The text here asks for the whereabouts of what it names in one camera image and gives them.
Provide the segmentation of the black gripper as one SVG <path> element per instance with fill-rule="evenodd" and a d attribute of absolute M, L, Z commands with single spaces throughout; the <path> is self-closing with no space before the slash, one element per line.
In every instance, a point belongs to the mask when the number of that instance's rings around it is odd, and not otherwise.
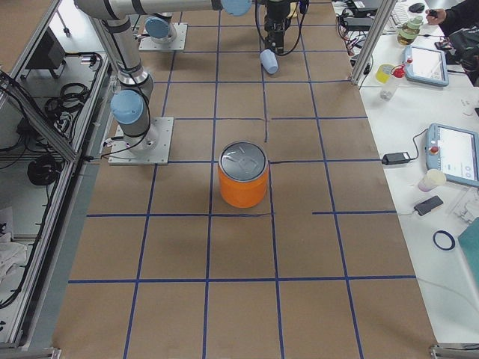
<path fill-rule="evenodd" d="M 272 18 L 265 15 L 264 30 L 266 31 L 266 37 L 264 44 L 266 49 L 269 49 L 274 53 L 284 53 L 286 23 L 285 18 Z"/>

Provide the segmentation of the silver robot arm, blue joints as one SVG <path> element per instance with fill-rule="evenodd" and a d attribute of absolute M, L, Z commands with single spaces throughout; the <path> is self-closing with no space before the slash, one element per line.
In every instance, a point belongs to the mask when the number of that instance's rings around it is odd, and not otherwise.
<path fill-rule="evenodd" d="M 223 10 L 232 16 L 246 14 L 250 1 L 76 1 L 75 5 L 91 19 L 101 22 L 99 33 L 110 59 L 118 68 L 118 79 L 125 88 L 147 88 L 153 80 L 144 70 L 134 40 L 129 17 L 176 11 Z"/>

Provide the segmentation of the person's hand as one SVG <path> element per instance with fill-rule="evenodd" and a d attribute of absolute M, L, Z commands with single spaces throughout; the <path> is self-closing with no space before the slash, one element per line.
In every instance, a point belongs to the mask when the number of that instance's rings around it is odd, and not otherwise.
<path fill-rule="evenodd" d="M 426 20 L 428 25 L 440 25 L 447 17 L 445 9 L 429 9 L 426 11 Z"/>

